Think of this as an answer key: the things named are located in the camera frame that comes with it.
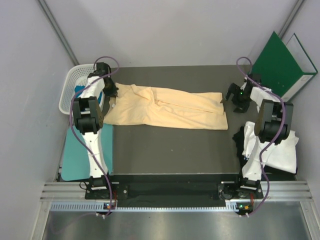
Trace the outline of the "peach yellow t shirt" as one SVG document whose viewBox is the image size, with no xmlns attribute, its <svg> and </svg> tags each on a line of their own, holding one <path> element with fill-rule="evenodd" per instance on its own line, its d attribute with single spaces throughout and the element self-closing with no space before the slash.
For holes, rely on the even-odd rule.
<svg viewBox="0 0 320 240">
<path fill-rule="evenodd" d="M 220 92 L 186 91 L 117 83 L 117 97 L 109 101 L 104 123 L 118 126 L 149 125 L 166 128 L 227 130 Z"/>
</svg>

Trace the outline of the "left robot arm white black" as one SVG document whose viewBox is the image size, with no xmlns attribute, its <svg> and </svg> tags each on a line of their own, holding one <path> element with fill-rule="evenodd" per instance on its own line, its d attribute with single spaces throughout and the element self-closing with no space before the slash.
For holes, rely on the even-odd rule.
<svg viewBox="0 0 320 240">
<path fill-rule="evenodd" d="M 89 180 L 86 190 L 96 191 L 102 198 L 109 198 L 114 191 L 108 179 L 108 167 L 104 160 L 101 134 L 107 110 L 105 99 L 115 98 L 118 88 L 111 78 L 111 67 L 96 62 L 87 77 L 85 87 L 75 92 L 71 100 L 73 124 L 81 133 L 79 142 L 86 148 L 89 160 Z"/>
</svg>

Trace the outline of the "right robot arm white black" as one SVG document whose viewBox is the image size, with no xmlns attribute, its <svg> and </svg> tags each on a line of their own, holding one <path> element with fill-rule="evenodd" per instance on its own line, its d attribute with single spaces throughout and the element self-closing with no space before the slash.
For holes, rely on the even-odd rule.
<svg viewBox="0 0 320 240">
<path fill-rule="evenodd" d="M 231 83 L 222 99 L 227 101 L 232 97 L 235 113 L 245 113 L 252 101 L 259 107 L 253 129 L 255 143 L 249 160 L 233 185 L 233 192 L 239 198 L 257 190 L 272 151 L 290 135 L 293 115 L 293 104 L 284 102 L 270 88 L 262 86 L 261 82 L 253 79 L 255 76 L 252 73 L 246 75 L 242 86 Z"/>
</svg>

